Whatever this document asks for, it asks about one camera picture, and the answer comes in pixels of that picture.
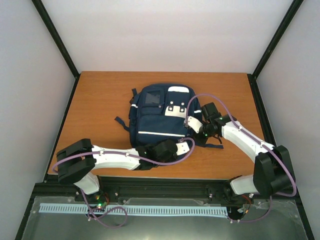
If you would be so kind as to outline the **navy blue backpack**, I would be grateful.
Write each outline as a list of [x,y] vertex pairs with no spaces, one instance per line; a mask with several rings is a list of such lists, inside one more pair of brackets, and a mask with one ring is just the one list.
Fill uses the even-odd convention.
[[[203,120],[199,100],[189,86],[159,83],[146,86],[141,92],[133,89],[132,93],[129,125],[121,118],[115,118],[129,132],[132,147],[157,144],[165,140],[193,138],[194,131],[185,126],[186,118],[192,116]],[[202,148],[223,147],[222,144],[212,144],[212,147]]]

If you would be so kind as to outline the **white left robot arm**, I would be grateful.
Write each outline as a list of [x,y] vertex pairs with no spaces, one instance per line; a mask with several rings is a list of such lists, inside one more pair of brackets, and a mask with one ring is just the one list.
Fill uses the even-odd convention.
[[183,148],[180,144],[170,139],[136,148],[110,149],[93,145],[89,138],[83,138],[58,151],[52,170],[58,174],[60,184],[74,184],[96,202],[103,198],[104,188],[92,170],[150,170],[175,162],[181,153]]

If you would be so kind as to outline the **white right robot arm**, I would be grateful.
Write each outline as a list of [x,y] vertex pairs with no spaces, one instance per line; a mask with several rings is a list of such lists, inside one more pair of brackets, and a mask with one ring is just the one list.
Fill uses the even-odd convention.
[[292,195],[297,193],[295,179],[289,170],[291,163],[287,148],[274,146],[263,141],[244,128],[232,115],[221,115],[214,103],[201,108],[203,120],[192,116],[186,124],[194,131],[194,138],[205,145],[208,138],[224,138],[237,146],[253,162],[252,175],[236,176],[230,179],[225,194],[232,198],[243,194],[258,194],[265,198],[272,195],[286,195],[284,190],[291,187]]

